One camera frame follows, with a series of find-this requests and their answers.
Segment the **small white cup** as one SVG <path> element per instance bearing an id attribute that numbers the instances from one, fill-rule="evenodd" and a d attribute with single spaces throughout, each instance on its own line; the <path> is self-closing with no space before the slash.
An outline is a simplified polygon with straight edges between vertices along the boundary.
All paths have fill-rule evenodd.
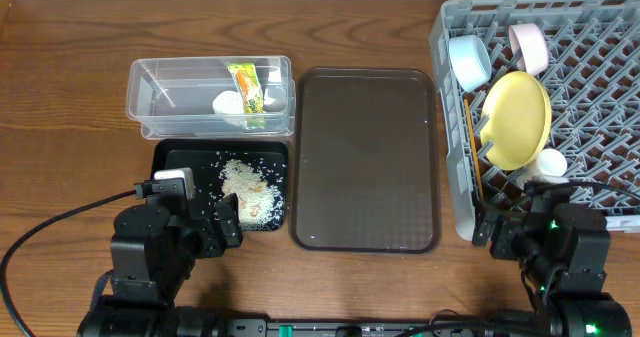
<path id="1" fill-rule="evenodd" d="M 561 152 L 552 148 L 546 148 L 522 169 L 522 174 L 516 179 L 516 185 L 520 189 L 523 189 L 524 184 L 536 175 L 565 177 L 567 168 L 567 160 Z"/>

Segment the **wooden chopstick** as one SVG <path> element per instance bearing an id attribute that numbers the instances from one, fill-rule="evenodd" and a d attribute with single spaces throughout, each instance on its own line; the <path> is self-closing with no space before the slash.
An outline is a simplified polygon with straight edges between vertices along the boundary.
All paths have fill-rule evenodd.
<path id="1" fill-rule="evenodd" d="M 477 148 L 476 148 L 476 142 L 475 142 L 475 135 L 474 135 L 474 130 L 473 130 L 473 123 L 472 123 L 472 117 L 471 117 L 471 111 L 470 111 L 470 104 L 469 104 L 468 100 L 463 100 L 463 101 L 464 101 L 464 106 L 465 106 L 465 115 L 466 115 L 468 132 L 469 132 L 469 140 L 470 140 L 469 143 L 470 143 L 470 148 L 471 148 L 471 152 L 472 152 L 472 160 L 473 160 L 473 163 L 474 163 L 474 171 L 475 171 L 476 183 L 477 183 L 477 187 L 478 187 L 478 196 L 479 196 L 479 200 L 481 202 L 484 202 L 485 196 L 484 196 L 482 178 L 481 178 L 481 174 L 480 174 L 480 166 L 479 166 L 479 160 L 478 160 L 478 154 L 477 154 Z"/>

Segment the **yellow round plate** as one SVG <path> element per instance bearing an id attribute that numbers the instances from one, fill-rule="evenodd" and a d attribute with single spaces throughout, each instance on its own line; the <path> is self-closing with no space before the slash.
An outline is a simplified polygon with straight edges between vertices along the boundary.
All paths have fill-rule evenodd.
<path id="1" fill-rule="evenodd" d="M 545 146 L 551 129 L 551 102 L 545 87 L 532 75 L 505 74 L 490 89 L 482 117 L 487 123 L 479 132 L 491 164 L 513 171 L 532 162 Z"/>

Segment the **white tissue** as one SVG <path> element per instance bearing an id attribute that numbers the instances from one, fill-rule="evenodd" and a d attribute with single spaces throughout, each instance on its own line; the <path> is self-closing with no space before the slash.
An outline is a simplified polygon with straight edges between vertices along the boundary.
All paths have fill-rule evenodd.
<path id="1" fill-rule="evenodd" d="M 233 126 L 246 127 L 243 101 L 237 91 L 227 90 L 219 94 L 213 100 L 212 108 L 216 115 L 222 115 L 225 122 Z"/>

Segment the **green orange snack wrapper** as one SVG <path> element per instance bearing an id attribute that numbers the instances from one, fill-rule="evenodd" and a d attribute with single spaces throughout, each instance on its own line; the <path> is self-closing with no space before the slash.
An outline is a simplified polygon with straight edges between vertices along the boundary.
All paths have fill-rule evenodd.
<path id="1" fill-rule="evenodd" d="M 245 113 L 264 112 L 264 95 L 253 63 L 232 63 L 227 66 L 243 101 Z"/>

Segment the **light blue bowl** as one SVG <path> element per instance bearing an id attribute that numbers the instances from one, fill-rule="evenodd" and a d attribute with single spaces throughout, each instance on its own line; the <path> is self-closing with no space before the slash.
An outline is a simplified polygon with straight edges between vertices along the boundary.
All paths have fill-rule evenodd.
<path id="1" fill-rule="evenodd" d="M 490 58 L 479 37 L 454 37 L 448 47 L 452 70 L 465 92 L 472 92 L 489 81 L 492 73 Z"/>

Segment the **white bowl with rice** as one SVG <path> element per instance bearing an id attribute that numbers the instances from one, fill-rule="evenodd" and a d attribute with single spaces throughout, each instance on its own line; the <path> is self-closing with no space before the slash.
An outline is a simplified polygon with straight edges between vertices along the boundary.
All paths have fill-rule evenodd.
<path id="1" fill-rule="evenodd" d="M 520 71 L 538 75 L 547 69 L 548 48 L 542 30 L 536 24 L 511 25 L 508 36 L 513 54 L 520 54 L 516 62 Z"/>

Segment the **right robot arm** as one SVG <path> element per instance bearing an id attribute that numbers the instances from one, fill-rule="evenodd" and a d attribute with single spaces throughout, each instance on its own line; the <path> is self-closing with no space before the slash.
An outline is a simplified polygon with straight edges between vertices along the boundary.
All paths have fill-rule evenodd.
<path id="1" fill-rule="evenodd" d="M 604 292 L 611 246 L 605 216 L 570 200 L 579 182 L 528 182 L 528 212 L 483 204 L 472 243 L 518 262 L 531 311 L 496 314 L 493 336 L 629 336 L 624 307 Z"/>

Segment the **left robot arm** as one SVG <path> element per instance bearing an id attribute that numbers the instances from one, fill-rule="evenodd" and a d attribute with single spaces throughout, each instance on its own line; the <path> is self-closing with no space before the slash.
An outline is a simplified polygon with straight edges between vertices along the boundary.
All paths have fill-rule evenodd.
<path id="1" fill-rule="evenodd" d="M 213 211 L 189 213 L 183 192 L 153 193 L 119 213 L 111 240 L 113 293 L 93 297 L 79 336 L 224 336 L 213 312 L 179 307 L 176 296 L 198 259 L 220 257 L 243 241 L 239 201 L 231 194 Z"/>

